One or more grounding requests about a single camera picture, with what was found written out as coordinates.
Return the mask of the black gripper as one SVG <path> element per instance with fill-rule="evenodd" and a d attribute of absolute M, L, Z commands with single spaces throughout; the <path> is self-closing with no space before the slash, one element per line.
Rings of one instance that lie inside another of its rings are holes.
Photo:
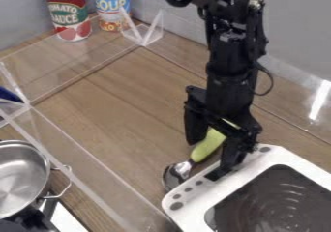
<path fill-rule="evenodd" d="M 219 174 L 228 174 L 255 150 L 263 128 L 249 107 L 253 102 L 257 71 L 207 78 L 207 87 L 186 87 L 185 136 L 189 145 L 205 139 L 208 127 L 227 135 Z"/>

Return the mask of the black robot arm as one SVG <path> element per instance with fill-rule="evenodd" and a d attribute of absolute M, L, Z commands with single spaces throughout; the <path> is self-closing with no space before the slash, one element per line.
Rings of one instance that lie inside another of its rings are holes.
<path fill-rule="evenodd" d="M 185 101 L 185 134 L 189 144 L 215 129 L 227 136 L 219 172 L 225 174 L 253 151 L 263 127 L 251 114 L 256 95 L 259 63 L 267 54 L 264 0 L 166 0 L 182 8 L 198 8 L 205 25 L 209 59 L 207 87 L 189 86 Z"/>

